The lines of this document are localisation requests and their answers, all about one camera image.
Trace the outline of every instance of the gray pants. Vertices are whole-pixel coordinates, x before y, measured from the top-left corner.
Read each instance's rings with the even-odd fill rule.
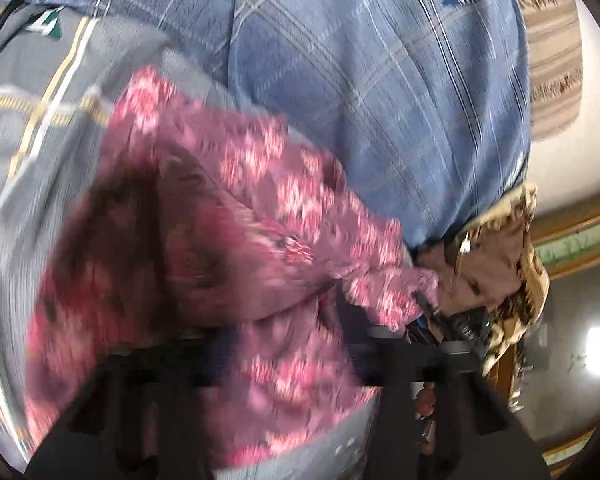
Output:
[[[324,437],[273,460],[216,472],[216,480],[340,480],[354,478],[362,466],[366,435],[376,401],[329,431]]]

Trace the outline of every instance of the wooden frame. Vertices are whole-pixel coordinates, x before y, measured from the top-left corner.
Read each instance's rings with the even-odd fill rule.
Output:
[[[531,237],[551,279],[600,263],[600,194],[534,221]]]
[[[569,440],[561,446],[551,448],[542,454],[542,458],[544,458],[544,461],[551,470],[552,478],[560,476],[571,465],[571,462],[587,445],[587,442],[595,431],[595,428],[587,431],[573,440]]]

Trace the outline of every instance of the wooden trim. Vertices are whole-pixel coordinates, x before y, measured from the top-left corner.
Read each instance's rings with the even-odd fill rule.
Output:
[[[489,373],[484,378],[484,380],[487,381],[494,389],[496,389],[496,386],[498,384],[499,375],[500,375],[500,362],[496,361],[496,364],[494,364],[491,367],[491,370],[489,370]]]
[[[593,430],[589,430],[586,433],[583,433],[580,436],[577,436],[576,438],[573,438],[573,439],[569,440],[568,442],[561,444],[560,446],[552,447],[551,449],[545,451],[542,454],[542,456],[549,457],[556,453],[563,452],[565,449],[569,449],[570,447],[577,446],[583,440],[591,438],[591,435],[593,435],[593,433],[595,431],[596,431],[596,428],[594,428]]]
[[[508,404],[511,398],[513,377],[516,368],[516,345],[511,345],[498,359],[498,375],[494,384],[496,391]]]
[[[600,194],[536,218],[531,224],[531,239],[535,245],[544,244],[599,223]]]
[[[567,471],[567,469],[571,465],[571,462],[572,461],[570,461],[568,464],[561,465],[560,467],[557,467],[556,469],[551,469],[551,478],[552,479],[558,478],[558,476],[560,476],[562,473]]]
[[[557,280],[563,276],[568,276],[574,272],[580,272],[581,270],[590,269],[600,264],[600,250],[593,250],[586,252],[583,256],[570,261],[566,264],[549,267],[546,271],[552,280]]]

